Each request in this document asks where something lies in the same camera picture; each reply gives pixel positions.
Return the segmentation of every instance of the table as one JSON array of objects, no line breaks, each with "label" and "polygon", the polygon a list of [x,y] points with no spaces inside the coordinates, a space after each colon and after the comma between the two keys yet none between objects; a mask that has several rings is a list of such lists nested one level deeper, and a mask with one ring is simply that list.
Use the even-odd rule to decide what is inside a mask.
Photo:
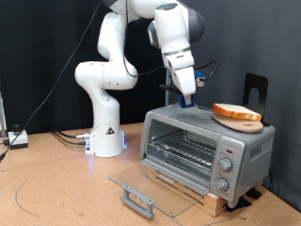
[{"label": "table", "polygon": [[129,148],[112,158],[87,155],[53,134],[30,135],[29,148],[9,151],[0,164],[0,225],[301,225],[300,213],[262,186],[257,201],[247,198],[251,206],[217,218],[195,206],[175,219],[156,209],[154,219],[137,214],[108,177],[140,161],[142,127],[121,125]]}]

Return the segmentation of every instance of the oven feet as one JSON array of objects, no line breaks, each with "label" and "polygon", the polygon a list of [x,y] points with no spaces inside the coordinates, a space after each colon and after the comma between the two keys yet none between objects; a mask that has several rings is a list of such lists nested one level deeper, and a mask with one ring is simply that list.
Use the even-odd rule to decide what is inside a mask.
[{"label": "oven feet", "polygon": [[229,202],[229,201],[228,201],[228,207],[231,208],[231,209],[234,208],[234,207],[237,205],[238,201],[239,201],[239,200],[236,200],[236,201],[234,201],[234,202]]}]

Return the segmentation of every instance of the cable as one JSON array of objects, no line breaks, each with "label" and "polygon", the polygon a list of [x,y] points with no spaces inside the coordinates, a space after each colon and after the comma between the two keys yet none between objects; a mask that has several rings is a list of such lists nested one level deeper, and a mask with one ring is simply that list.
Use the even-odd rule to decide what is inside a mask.
[{"label": "cable", "polygon": [[208,67],[209,65],[211,65],[211,64],[213,64],[213,63],[215,63],[215,68],[214,68],[214,70],[210,73],[210,75],[208,76],[208,77],[205,77],[205,78],[198,78],[200,81],[203,81],[203,82],[205,82],[205,81],[207,81],[208,79],[210,79],[215,73],[216,73],[216,71],[217,71],[217,69],[218,69],[218,63],[217,63],[217,61],[212,61],[212,62],[210,62],[209,64],[206,64],[205,66],[202,66],[202,67],[200,67],[200,68],[195,68],[195,69],[202,69],[202,68],[206,68],[206,67]]},{"label": "cable", "polygon": [[[62,74],[65,72],[67,66],[69,65],[71,59],[73,58],[73,55],[75,54],[75,52],[77,51],[78,47],[79,47],[80,44],[82,43],[82,40],[84,39],[84,36],[86,35],[87,30],[89,29],[89,27],[90,27],[90,25],[91,25],[91,23],[92,23],[92,21],[93,21],[93,19],[94,19],[94,17],[95,17],[95,14],[96,14],[96,12],[97,12],[97,10],[98,10],[98,8],[100,7],[100,5],[101,5],[102,2],[103,2],[103,0],[100,0],[100,3],[99,3],[99,4],[97,5],[97,7],[95,8],[95,10],[94,10],[94,12],[93,12],[93,14],[92,14],[92,16],[91,16],[91,19],[90,19],[89,23],[87,24],[87,27],[86,27],[86,29],[85,29],[83,35],[82,35],[82,38],[79,40],[77,46],[75,47],[75,49],[73,50],[71,56],[69,57],[69,59],[68,59],[66,65],[65,65],[65,67],[64,67],[63,70],[61,71],[59,77],[56,79],[53,88],[51,89],[51,91],[49,92],[49,94],[47,95],[47,97],[45,98],[45,100],[38,106],[38,108],[37,108],[37,109],[34,111],[34,113],[30,116],[29,120],[26,122],[25,126],[24,126],[23,129],[21,130],[21,133],[22,133],[23,130],[27,127],[28,123],[30,123],[30,121],[32,120],[32,118],[36,115],[36,113],[37,113],[37,112],[40,110],[40,108],[45,104],[45,102],[49,99],[49,97],[51,96],[51,94],[52,94],[53,91],[55,90],[55,87],[56,87],[56,85],[57,85],[57,83],[58,83],[60,77],[61,77]],[[0,163],[1,163],[1,161],[6,157],[6,154],[7,154],[8,150],[10,149],[11,145],[13,144],[13,142],[19,137],[19,135],[18,135],[16,138],[14,138],[14,139],[12,140],[12,142],[9,144],[7,150],[6,150],[4,153],[2,153],[2,154],[0,155]]]},{"label": "cable", "polygon": [[124,39],[124,47],[123,47],[123,64],[124,64],[124,67],[125,67],[125,70],[126,72],[131,76],[131,77],[139,77],[139,76],[143,76],[143,75],[146,75],[146,74],[149,74],[149,73],[153,73],[155,71],[158,71],[159,69],[162,69],[164,68],[164,65],[154,69],[154,70],[151,70],[149,72],[146,72],[146,73],[140,73],[140,74],[137,74],[137,75],[132,75],[129,73],[128,71],[128,68],[126,67],[126,63],[125,63],[125,43],[126,43],[126,40],[128,39],[128,24],[129,24],[129,18],[128,18],[128,0],[125,0],[125,15],[126,15],[126,28],[125,28],[125,39]]},{"label": "cable", "polygon": [[75,144],[75,145],[86,145],[85,142],[78,142],[78,143],[70,142],[70,141],[64,139],[63,137],[61,137],[61,136],[60,136],[59,134],[57,134],[55,131],[51,131],[51,132],[53,132],[53,133],[54,133],[55,135],[57,135],[60,139],[64,140],[64,141],[67,142],[67,143]]},{"label": "cable", "polygon": [[52,128],[50,132],[57,132],[60,135],[62,135],[64,137],[67,137],[67,138],[76,138],[76,136],[64,134],[63,132],[61,132],[61,131],[59,131],[58,129],[55,129],[55,128]]},{"label": "cable", "polygon": [[194,67],[195,70],[198,70],[198,69],[203,69],[203,68],[207,68],[208,66],[212,65],[213,63],[217,63],[216,61],[211,61],[210,63],[204,65],[204,66],[201,66],[201,67]]}]

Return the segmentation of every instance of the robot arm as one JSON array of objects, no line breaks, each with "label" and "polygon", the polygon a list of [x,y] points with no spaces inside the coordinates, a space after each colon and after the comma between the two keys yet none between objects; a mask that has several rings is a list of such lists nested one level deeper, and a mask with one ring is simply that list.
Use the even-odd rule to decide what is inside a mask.
[{"label": "robot arm", "polygon": [[197,41],[205,31],[205,22],[195,10],[176,0],[105,0],[104,4],[118,14],[125,13],[128,4],[129,22],[139,17],[154,18],[148,31],[150,44],[161,49],[166,68],[172,80],[191,104],[191,94],[196,92],[194,58],[190,42]]},{"label": "robot arm", "polygon": [[119,102],[106,90],[132,89],[137,83],[137,71],[124,56],[127,22],[140,17],[154,18],[149,26],[150,43],[161,49],[165,66],[170,69],[186,105],[191,104],[191,94],[196,92],[190,42],[200,39],[205,26],[202,17],[180,1],[103,0],[103,3],[114,11],[104,17],[98,41],[98,51],[108,61],[80,63],[75,79],[93,105],[94,122],[87,136],[86,153],[112,157],[121,154],[126,145],[119,124]]}]

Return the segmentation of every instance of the wooden block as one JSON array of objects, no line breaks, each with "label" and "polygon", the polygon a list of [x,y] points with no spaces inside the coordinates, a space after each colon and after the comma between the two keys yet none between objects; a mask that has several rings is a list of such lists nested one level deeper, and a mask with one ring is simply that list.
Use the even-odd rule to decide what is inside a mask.
[{"label": "wooden block", "polygon": [[[196,202],[199,200],[200,195],[202,195],[196,190],[179,183],[176,180],[165,176],[164,174],[161,174],[155,169],[148,169],[148,177],[159,185],[164,186],[182,198],[188,200],[189,202]],[[203,199],[200,199],[199,202],[196,203],[196,207],[205,211],[211,216],[216,217],[226,209],[226,204],[226,200],[208,193]]]}]

